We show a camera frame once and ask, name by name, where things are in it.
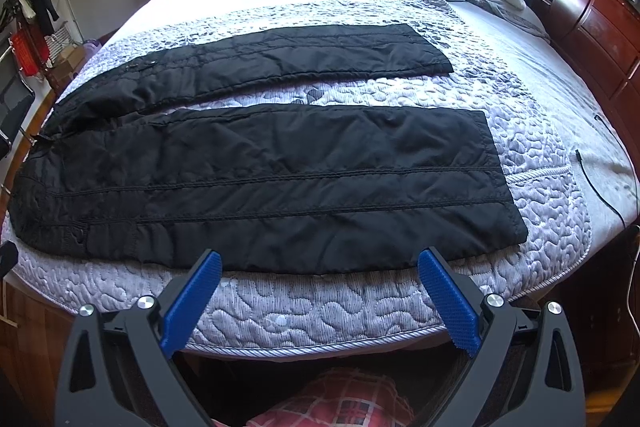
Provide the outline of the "dark wooden headboard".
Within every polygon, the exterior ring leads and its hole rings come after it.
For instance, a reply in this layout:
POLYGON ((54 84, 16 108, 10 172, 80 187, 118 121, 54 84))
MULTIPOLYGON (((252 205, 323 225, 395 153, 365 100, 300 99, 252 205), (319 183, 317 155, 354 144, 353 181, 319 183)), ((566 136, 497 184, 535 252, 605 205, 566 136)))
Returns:
POLYGON ((627 0, 533 0, 533 10, 638 165, 639 13, 627 0))

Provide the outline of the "black metal chair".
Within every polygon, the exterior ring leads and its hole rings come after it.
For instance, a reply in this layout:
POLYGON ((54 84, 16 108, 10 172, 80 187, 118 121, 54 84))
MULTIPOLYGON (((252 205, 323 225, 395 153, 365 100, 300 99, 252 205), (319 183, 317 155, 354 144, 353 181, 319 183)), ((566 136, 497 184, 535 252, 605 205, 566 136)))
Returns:
POLYGON ((1 50, 1 158, 12 152, 17 141, 34 143, 25 130, 24 121, 36 101, 35 91, 29 87, 18 67, 11 43, 1 50))

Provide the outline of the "black quilted pants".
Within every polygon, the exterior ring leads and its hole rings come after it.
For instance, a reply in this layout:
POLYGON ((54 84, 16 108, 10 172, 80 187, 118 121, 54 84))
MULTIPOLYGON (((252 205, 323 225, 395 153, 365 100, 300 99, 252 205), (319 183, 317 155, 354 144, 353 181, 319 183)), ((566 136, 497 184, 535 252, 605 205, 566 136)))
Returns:
POLYGON ((405 24, 274 28, 166 49, 55 106, 14 180, 15 235, 80 260, 230 271, 408 269, 520 245, 528 231, 478 110, 265 103, 258 89, 448 75, 405 24))

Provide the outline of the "red plaid cloth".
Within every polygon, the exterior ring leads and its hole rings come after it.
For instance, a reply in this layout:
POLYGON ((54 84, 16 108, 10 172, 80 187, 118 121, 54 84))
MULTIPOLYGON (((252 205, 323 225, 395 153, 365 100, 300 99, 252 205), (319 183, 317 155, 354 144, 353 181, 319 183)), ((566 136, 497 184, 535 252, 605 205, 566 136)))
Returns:
POLYGON ((250 427, 408 426, 416 413, 387 376, 329 369, 291 398, 245 422, 250 427))

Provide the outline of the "grey quilted bedspread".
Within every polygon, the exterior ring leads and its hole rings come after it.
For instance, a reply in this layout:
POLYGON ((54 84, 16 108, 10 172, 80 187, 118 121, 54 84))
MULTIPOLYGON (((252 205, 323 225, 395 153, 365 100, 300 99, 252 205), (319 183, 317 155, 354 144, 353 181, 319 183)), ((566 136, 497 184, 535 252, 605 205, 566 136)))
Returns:
POLYGON ((54 106, 2 233, 17 276, 68 311, 125 308, 218 251, 189 348, 265 359, 439 332, 426 247, 512 298, 592 236, 548 113, 445 0, 124 28, 54 106))

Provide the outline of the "coat rack with clothes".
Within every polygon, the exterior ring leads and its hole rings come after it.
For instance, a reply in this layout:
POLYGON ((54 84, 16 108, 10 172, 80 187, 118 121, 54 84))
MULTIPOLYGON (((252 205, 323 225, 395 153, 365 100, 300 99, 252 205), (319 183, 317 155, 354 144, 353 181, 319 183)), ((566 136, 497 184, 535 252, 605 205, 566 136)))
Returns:
POLYGON ((15 27, 10 43, 26 77, 41 75, 47 68, 51 52, 46 38, 54 34, 53 23, 59 18, 52 0, 4 0, 1 29, 15 27))

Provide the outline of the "white bed sheet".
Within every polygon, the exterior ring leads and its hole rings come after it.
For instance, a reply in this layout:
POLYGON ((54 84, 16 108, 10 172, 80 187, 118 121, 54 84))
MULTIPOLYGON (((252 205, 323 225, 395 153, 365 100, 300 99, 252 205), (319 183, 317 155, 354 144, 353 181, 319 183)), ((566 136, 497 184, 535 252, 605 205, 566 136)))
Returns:
MULTIPOLYGON (((110 41, 236 10, 316 1, 328 0, 150 0, 110 41)), ((561 135, 587 201, 594 241, 607 242, 622 225, 634 222, 639 214, 639 171, 585 80, 547 40, 472 3, 456 2, 452 7, 490 45, 490 57, 502 58, 526 83, 561 135)))

